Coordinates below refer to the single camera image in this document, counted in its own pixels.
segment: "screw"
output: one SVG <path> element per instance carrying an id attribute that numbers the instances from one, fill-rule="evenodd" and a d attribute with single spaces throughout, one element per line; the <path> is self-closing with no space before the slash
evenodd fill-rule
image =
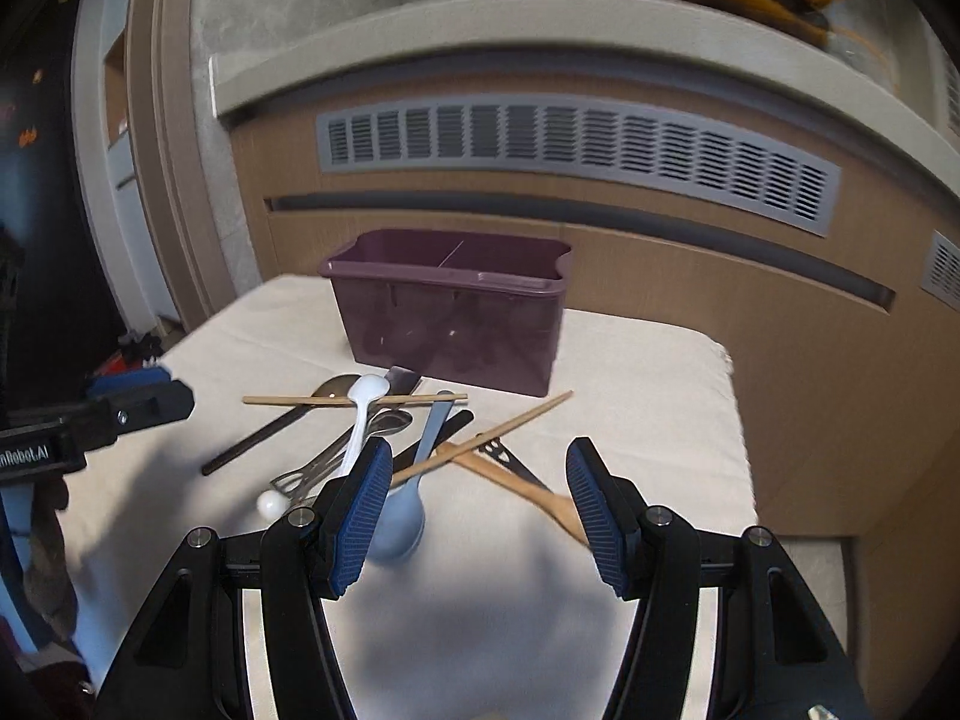
<path id="1" fill-rule="evenodd" d="M 305 528 L 313 522 L 313 509 L 309 506 L 301 506 L 287 514 L 287 522 L 295 528 Z"/>
<path id="2" fill-rule="evenodd" d="M 186 542 L 192 547 L 203 547 L 210 542 L 213 531 L 210 528 L 194 528 L 186 535 Z"/>
<path id="3" fill-rule="evenodd" d="M 665 506 L 651 506 L 647 509 L 647 521 L 658 527 L 664 527 L 673 522 L 673 512 Z"/>
<path id="4" fill-rule="evenodd" d="M 817 704 L 815 707 L 810 707 L 806 711 L 806 716 L 810 720 L 840 720 L 833 712 L 824 707 L 822 704 Z"/>
<path id="5" fill-rule="evenodd" d="M 747 531 L 747 538 L 750 539 L 750 543 L 755 544 L 758 547 L 768 547 L 774 541 L 773 534 L 770 533 L 770 531 L 768 531 L 766 528 L 761 528 L 758 525 L 750 528 L 750 530 Z"/>

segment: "air vent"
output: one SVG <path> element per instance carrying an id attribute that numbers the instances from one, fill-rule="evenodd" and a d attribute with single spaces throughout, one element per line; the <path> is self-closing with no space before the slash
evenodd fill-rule
<path id="1" fill-rule="evenodd" d="M 320 114 L 317 133 L 325 172 L 575 175 L 699 197 L 818 235 L 827 234 L 840 184 L 837 165 L 757 132 L 579 95 L 397 100 Z"/>
<path id="2" fill-rule="evenodd" d="M 947 79 L 947 124 L 954 135 L 960 135 L 960 73 L 944 50 L 944 76 Z"/>
<path id="3" fill-rule="evenodd" d="M 960 311 L 960 247 L 938 232 L 933 234 L 930 252 L 926 255 L 921 286 Z"/>

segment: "wooden spatula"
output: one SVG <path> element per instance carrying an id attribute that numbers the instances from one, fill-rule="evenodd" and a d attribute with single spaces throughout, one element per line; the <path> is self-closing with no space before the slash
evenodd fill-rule
<path id="1" fill-rule="evenodd" d="M 458 445 L 453 442 L 444 442 L 437 447 L 437 451 L 453 451 L 456 448 L 458 448 Z M 525 482 L 520 477 L 511 474 L 510 471 L 503 469 L 476 452 L 457 455 L 454 457 L 453 463 L 473 471 L 473 473 L 490 480 L 495 485 L 510 490 L 511 493 L 520 495 L 521 498 L 530 501 L 534 506 L 543 509 L 546 514 L 553 517 L 560 528 L 563 528 L 576 541 L 589 549 L 587 534 L 584 533 L 584 526 L 580 522 L 580 516 L 577 514 L 577 507 L 574 506 L 572 498 L 551 493 L 550 490 L 544 490 L 530 482 Z"/>

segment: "spoon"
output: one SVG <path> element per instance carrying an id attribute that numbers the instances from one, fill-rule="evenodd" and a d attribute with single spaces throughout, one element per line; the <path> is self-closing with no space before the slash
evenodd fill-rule
<path id="1" fill-rule="evenodd" d="M 370 422 L 367 436 L 392 436 L 406 430 L 414 421 L 413 415 L 403 410 L 389 410 L 380 412 Z M 316 460 L 310 461 L 301 469 L 289 471 L 271 480 L 270 490 L 264 490 L 256 499 L 256 510 L 261 517 L 273 522 L 280 519 L 287 509 L 299 506 L 309 497 L 310 490 L 323 479 L 323 474 L 330 466 L 334 466 L 342 459 L 343 453 L 337 455 L 327 464 L 319 464 Z"/>
<path id="2" fill-rule="evenodd" d="M 430 407 L 424 435 L 416 447 L 414 466 L 426 460 L 433 451 L 452 407 L 449 401 L 437 401 Z M 373 562 L 399 562 L 413 555 L 418 547 L 426 525 L 424 503 L 419 497 L 419 480 L 421 476 L 418 474 L 387 495 L 367 551 L 367 557 Z"/>
<path id="3" fill-rule="evenodd" d="M 400 409 L 386 410 L 375 415 L 367 426 L 367 437 L 392 436 L 406 430 L 414 421 L 410 412 Z M 296 499 L 305 485 L 312 488 L 326 471 L 333 469 L 344 459 L 344 453 L 337 452 L 332 458 L 318 456 L 298 469 L 287 471 L 270 480 L 270 486 L 288 498 Z"/>
<path id="4" fill-rule="evenodd" d="M 390 382 L 383 376 L 367 373 L 353 382 L 347 391 L 347 397 L 357 404 L 356 421 L 353 423 L 353 432 L 347 442 L 347 452 L 344 453 L 344 464 L 340 466 L 340 476 L 347 476 L 353 470 L 353 464 L 360 457 L 363 449 L 364 434 L 367 432 L 367 411 L 371 400 L 383 397 L 390 391 Z"/>
<path id="5" fill-rule="evenodd" d="M 339 376 L 331 376 L 313 391 L 313 397 L 343 397 L 349 392 L 353 383 L 360 378 L 358 373 L 341 373 Z M 248 452 L 258 443 L 264 442 L 270 436 L 279 433 L 283 428 L 289 427 L 302 416 L 310 413 L 309 406 L 294 406 L 288 412 L 282 413 L 272 422 L 268 422 L 255 433 L 251 433 L 246 439 L 240 440 L 229 449 L 225 449 L 213 460 L 203 464 L 200 467 L 200 473 L 203 476 L 209 476 L 217 469 L 222 469 L 230 461 L 236 460 L 244 452 Z"/>

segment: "table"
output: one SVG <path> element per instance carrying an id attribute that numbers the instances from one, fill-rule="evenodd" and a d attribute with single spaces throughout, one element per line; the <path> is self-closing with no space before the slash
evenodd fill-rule
<path id="1" fill-rule="evenodd" d="M 237 300 L 188 336 L 163 365 L 192 386 L 186 422 L 122 437 L 67 477 L 61 516 L 80 599 L 77 646 L 101 683 L 162 567 L 191 528 L 221 536 L 265 527 L 256 496 L 352 422 L 351 410 L 311 413 L 210 477 L 198 468 L 280 410 L 244 406 L 243 394 L 306 394 L 357 365 L 328 282 L 283 276 Z M 426 380 L 422 391 L 449 383 Z M 536 399 L 458 385 L 479 432 Z M 534 473 L 566 493 L 563 458 L 593 438 L 611 472 L 632 478 L 648 503 L 695 527 L 741 533 L 755 522 L 731 361 L 694 331 L 565 311 L 551 394 L 568 403 L 507 437 Z M 390 439 L 414 442 L 412 429 Z M 331 636 L 357 716 L 510 720 L 603 713 L 635 604 L 602 584 L 583 546 L 538 509 L 465 469 L 424 477 L 424 540 L 406 565 L 365 566 L 336 603 Z M 275 716 L 257 594 L 247 591 L 248 673 L 256 716 Z M 714 591 L 703 591 L 685 717 L 703 717 L 712 672 Z"/>

